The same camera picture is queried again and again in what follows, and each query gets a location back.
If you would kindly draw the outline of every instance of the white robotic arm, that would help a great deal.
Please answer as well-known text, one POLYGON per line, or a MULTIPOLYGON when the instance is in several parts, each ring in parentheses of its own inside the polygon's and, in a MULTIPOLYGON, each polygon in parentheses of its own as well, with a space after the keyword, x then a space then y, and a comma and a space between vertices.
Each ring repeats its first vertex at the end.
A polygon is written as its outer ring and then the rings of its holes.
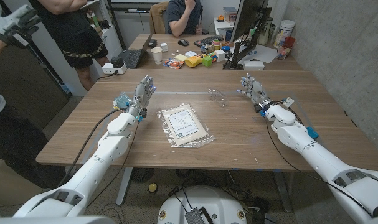
POLYGON ((307 129, 295 120, 291 111, 269 99, 254 77, 249 74, 242 77, 242 85, 246 91, 237 91, 249 97, 257 112, 273 122, 271 127, 279 140, 301 154, 323 180, 330 184, 329 188, 337 201, 357 223, 366 223, 378 216, 377 171, 347 165, 318 144, 309 136, 307 129))
POLYGON ((83 215, 111 163, 126 154, 130 127, 146 117, 146 106, 155 91, 153 79, 146 76, 136 87, 126 113, 109 123, 93 156, 64 185, 36 195, 26 202, 14 217, 76 217, 83 215))

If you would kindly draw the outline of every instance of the wall outlet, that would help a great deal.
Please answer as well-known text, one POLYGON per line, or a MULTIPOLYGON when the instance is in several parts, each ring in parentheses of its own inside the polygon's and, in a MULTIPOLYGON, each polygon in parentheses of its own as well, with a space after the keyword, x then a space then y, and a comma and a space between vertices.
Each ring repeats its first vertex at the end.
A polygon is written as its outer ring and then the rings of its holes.
POLYGON ((118 74, 124 74, 126 72, 126 65, 124 64, 121 68, 114 68, 112 63, 104 64, 103 66, 103 72, 107 75, 112 75, 115 73, 115 71, 118 72, 118 74))

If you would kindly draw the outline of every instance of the man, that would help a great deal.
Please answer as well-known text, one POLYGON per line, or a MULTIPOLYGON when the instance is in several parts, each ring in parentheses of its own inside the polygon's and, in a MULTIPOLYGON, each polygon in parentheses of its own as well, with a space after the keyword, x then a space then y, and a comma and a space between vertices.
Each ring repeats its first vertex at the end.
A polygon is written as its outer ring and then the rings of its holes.
MULTIPOLYGON (((4 30, 5 25, 10 21, 19 24, 25 20, 25 24, 30 24, 27 28, 29 35, 37 30, 35 23, 32 23, 33 20, 30 20, 35 14, 27 16, 31 11, 32 8, 25 5, 11 15, 1 17, 0 6, 0 53, 5 46, 12 44, 6 35, 6 32, 10 30, 4 30)), ((19 115, 14 107, 7 105, 0 95, 0 159, 3 159, 19 175, 39 187, 54 188, 65 175, 65 169, 63 166, 43 166, 35 161, 46 144, 45 134, 27 118, 19 115)))
POLYGON ((90 90, 94 81, 89 66, 95 59, 100 66, 110 63, 108 51, 80 8, 87 0, 29 0, 38 10, 50 36, 62 50, 66 61, 75 68, 82 86, 90 90))
POLYGON ((202 34, 200 0, 170 0, 166 9, 168 34, 202 34))

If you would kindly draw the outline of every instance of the paper cup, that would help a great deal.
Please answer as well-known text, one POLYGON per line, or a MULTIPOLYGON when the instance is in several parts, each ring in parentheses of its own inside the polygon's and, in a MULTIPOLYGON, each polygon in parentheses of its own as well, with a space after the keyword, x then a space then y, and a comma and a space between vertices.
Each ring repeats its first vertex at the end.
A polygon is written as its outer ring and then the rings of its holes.
POLYGON ((161 65, 163 62, 163 49, 161 47, 155 47, 151 49, 151 53, 153 53, 156 65, 161 65))

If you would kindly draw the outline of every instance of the computer mouse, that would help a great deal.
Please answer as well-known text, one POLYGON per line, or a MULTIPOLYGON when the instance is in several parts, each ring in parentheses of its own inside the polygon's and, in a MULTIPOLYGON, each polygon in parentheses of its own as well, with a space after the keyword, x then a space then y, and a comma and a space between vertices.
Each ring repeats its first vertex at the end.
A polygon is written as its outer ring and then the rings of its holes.
POLYGON ((182 46, 187 46, 189 45, 189 41, 185 40, 185 39, 180 39, 178 42, 177 42, 179 45, 182 45, 182 46))

